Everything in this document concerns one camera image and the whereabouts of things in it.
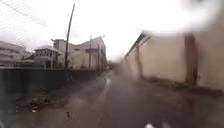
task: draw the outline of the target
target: debris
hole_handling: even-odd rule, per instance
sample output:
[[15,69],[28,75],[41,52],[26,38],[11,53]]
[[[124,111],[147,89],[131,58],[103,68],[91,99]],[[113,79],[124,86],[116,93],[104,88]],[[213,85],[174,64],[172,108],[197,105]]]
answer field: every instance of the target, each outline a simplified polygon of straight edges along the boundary
[[48,92],[44,90],[41,90],[40,93],[27,99],[24,99],[23,101],[17,100],[16,102],[19,102],[15,106],[16,113],[21,112],[22,110],[37,112],[37,110],[40,110],[53,103],[52,100],[50,99]]
[[214,98],[219,98],[223,95],[223,91],[214,90],[205,87],[199,87],[197,85],[191,85],[188,83],[180,83],[167,79],[160,79],[157,77],[143,78],[144,80],[153,83],[153,85],[158,85],[164,88],[172,89],[175,91],[188,91],[192,93],[197,93],[201,95],[209,95]]

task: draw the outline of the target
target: roof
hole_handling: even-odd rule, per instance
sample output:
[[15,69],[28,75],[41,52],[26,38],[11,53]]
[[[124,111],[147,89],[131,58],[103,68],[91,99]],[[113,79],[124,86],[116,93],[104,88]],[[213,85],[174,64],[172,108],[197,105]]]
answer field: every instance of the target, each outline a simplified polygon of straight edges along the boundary
[[[55,40],[52,40],[52,41],[58,41],[58,43],[66,43],[66,41],[64,39],[55,39]],[[71,43],[68,43],[69,47],[72,46],[73,48],[89,48],[90,45],[91,45],[91,48],[98,48],[99,45],[103,45],[104,46],[104,49],[106,48],[105,44],[104,44],[104,41],[103,41],[103,38],[101,36],[98,36],[96,38],[93,38],[91,40],[88,40],[84,43],[81,43],[81,44],[71,44]]]
[[51,50],[51,51],[55,51],[55,52],[58,52],[58,50],[52,46],[49,46],[49,45],[44,45],[44,46],[41,46],[35,50],[43,50],[43,49],[48,49],[48,50]]
[[135,41],[135,43],[131,46],[131,48],[129,49],[129,51],[128,51],[127,54],[125,55],[125,57],[127,57],[127,56],[130,54],[130,52],[133,51],[133,50],[136,48],[136,46],[139,46],[139,43],[141,42],[141,40],[142,40],[144,37],[146,37],[146,36],[148,36],[148,38],[147,38],[145,41],[147,41],[148,39],[151,38],[151,36],[149,36],[148,34],[142,32],[142,33],[138,36],[138,38],[137,38],[137,40]]
[[28,57],[25,57],[23,60],[33,60],[34,59],[34,54],[28,56]]

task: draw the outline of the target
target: power line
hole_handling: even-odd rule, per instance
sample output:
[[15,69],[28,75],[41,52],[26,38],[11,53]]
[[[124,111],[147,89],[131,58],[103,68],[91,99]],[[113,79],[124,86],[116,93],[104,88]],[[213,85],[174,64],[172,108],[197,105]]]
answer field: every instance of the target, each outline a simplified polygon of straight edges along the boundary
[[39,25],[42,25],[42,26],[44,26],[44,27],[47,26],[45,23],[40,22],[40,21],[37,21],[37,20],[34,19],[33,17],[31,17],[31,16],[29,16],[29,15],[27,15],[27,14],[24,14],[24,13],[20,12],[18,9],[14,8],[14,7],[11,6],[10,4],[8,4],[7,2],[4,2],[4,1],[2,1],[2,0],[0,0],[0,2],[3,3],[3,4],[5,4],[7,7],[11,8],[11,9],[14,10],[15,12],[17,12],[17,13],[19,13],[19,14],[21,14],[21,15],[27,17],[27,18],[29,18],[29,19],[32,20],[33,22],[35,22],[35,23],[37,23],[37,24],[39,24]]

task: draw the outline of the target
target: asphalt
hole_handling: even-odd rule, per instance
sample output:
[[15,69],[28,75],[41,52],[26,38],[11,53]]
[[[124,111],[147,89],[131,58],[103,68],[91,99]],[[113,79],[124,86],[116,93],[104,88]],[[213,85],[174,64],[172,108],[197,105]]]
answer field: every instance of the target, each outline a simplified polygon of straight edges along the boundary
[[108,72],[55,92],[37,112],[0,111],[1,128],[223,128],[224,100]]

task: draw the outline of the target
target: house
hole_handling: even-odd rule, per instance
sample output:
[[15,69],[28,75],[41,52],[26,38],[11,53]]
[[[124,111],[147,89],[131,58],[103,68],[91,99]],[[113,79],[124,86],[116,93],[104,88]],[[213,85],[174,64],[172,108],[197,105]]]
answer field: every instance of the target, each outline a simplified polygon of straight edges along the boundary
[[34,61],[42,64],[44,68],[56,68],[58,67],[58,56],[60,53],[57,49],[46,45],[35,49]]

